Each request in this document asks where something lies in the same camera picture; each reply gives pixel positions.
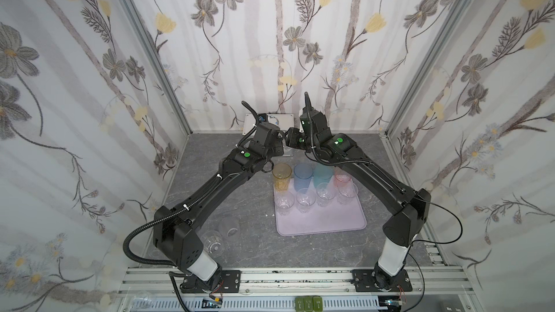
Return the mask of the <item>lilac plastic tray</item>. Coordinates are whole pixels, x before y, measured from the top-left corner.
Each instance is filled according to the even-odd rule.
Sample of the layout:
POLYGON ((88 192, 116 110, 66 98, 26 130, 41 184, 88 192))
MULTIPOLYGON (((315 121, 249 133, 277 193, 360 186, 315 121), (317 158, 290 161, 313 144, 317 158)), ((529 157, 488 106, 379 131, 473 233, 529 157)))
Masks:
MULTIPOLYGON (((309 186, 316 192, 313 184, 309 186)), ((275 221, 277 232, 281 236, 314 235, 321 233, 338 233, 345 231, 359 231, 367 227, 367 218, 364 215, 358 197, 348 205, 338 202, 338 190, 332 204, 328 207, 320 207, 316 203, 308 213, 300 213, 295 205, 289 215, 281 216, 275 210, 275 221)), ((292 193, 296 199, 296 190, 293 182, 289 183, 287 192, 292 193)))

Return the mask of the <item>blue plastic cup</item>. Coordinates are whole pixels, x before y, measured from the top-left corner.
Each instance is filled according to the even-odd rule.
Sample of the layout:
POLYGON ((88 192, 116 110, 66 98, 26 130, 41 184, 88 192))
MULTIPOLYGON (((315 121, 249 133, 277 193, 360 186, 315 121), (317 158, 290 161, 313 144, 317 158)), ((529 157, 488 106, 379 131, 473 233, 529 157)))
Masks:
POLYGON ((313 167, 308 163, 299 163, 293 169, 294 189, 299 192, 302 189, 308 189, 314 175, 313 167))

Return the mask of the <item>clear tumbler glass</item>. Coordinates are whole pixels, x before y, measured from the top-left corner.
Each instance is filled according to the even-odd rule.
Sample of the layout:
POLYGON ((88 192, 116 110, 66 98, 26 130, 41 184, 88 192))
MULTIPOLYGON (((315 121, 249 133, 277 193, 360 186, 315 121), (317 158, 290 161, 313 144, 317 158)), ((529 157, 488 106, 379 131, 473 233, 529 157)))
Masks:
POLYGON ((335 199, 336 191, 332 182, 323 182, 316 187, 317 204, 320 207, 328 207, 335 199))
POLYGON ((317 194, 312 189, 300 189, 296 192, 296 206, 300 213, 308 213, 316 203, 317 194))
POLYGON ((295 201, 295 196, 290 192, 276 192, 274 196, 276 212, 281 216, 289 215, 295 205, 295 201))

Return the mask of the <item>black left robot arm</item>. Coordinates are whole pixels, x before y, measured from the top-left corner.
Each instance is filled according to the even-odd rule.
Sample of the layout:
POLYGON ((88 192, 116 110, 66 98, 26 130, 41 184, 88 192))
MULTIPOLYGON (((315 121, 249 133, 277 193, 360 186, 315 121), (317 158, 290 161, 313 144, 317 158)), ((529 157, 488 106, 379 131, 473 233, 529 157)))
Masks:
POLYGON ((204 248, 197 234, 209 216, 238 187, 256 173, 267 173, 264 167, 273 157, 283 154, 283 134, 248 104, 243 105, 254 117, 253 127, 234 149, 218 163, 218 170, 193 195, 174 208, 161 207, 152 221, 133 230, 122 244, 126 257, 139 264, 176 267, 189 272, 200 281, 200 289, 215 291, 221 284, 222 267, 204 248), (162 252, 164 260, 140 257, 131 250, 131 242, 141 233, 153 229, 153 245, 162 252))

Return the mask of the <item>teal plastic cup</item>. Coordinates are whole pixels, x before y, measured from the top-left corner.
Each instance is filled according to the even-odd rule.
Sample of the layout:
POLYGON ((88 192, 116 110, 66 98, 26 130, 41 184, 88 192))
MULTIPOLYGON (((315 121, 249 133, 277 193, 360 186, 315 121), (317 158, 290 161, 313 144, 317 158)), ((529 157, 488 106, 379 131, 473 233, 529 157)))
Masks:
POLYGON ((313 174, 313 185, 315 189, 318 189, 318 186, 324 183, 327 185, 330 182, 330 179, 334 176, 333 168, 329 166, 324 166, 322 164, 316 164, 314 167, 314 174, 313 174))

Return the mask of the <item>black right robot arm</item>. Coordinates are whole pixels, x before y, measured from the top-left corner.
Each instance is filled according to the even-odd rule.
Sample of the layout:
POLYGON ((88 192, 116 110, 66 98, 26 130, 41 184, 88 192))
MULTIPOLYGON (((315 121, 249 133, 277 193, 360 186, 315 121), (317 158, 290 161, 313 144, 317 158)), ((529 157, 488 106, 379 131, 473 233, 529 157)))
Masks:
POLYGON ((375 163, 347 134, 333 134, 326 115, 312 106, 307 92, 304 100, 302 129, 289 129, 286 144, 312 155, 312 160, 323 166, 346 172, 373 193, 391 214, 382 227, 386 241, 371 274, 371 284, 377 290, 390 291, 399 285, 413 244, 425 241, 418 235, 426 225, 430 206, 439 205, 432 202, 426 189, 417 191, 375 163))

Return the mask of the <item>amber drinking glass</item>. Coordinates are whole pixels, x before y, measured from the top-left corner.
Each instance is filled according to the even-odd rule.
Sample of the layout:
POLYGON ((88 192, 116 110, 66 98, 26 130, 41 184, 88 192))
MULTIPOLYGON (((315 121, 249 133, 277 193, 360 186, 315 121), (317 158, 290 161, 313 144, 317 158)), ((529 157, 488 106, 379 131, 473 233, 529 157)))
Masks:
POLYGON ((276 192, 285 192, 288 190, 292 173, 293 169, 289 164, 278 163, 274 166, 272 174, 276 192))

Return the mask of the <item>small clear glass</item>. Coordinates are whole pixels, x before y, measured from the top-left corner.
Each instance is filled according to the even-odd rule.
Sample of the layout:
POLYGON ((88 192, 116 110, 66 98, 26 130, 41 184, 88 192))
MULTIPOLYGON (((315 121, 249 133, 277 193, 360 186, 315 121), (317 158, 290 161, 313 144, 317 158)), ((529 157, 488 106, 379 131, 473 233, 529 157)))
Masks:
POLYGON ((358 197, 358 186, 350 181, 338 187, 338 202, 341 205, 348 205, 358 197))

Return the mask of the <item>pink drinking glass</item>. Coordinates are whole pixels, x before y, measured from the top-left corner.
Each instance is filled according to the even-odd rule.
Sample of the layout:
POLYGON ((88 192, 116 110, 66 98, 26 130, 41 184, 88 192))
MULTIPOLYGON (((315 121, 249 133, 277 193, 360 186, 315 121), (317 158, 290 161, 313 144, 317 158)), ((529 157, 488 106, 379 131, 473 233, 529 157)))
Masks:
POLYGON ((352 182, 352 177, 344 170, 340 168, 335 168, 333 182, 338 189, 341 189, 348 186, 352 182))

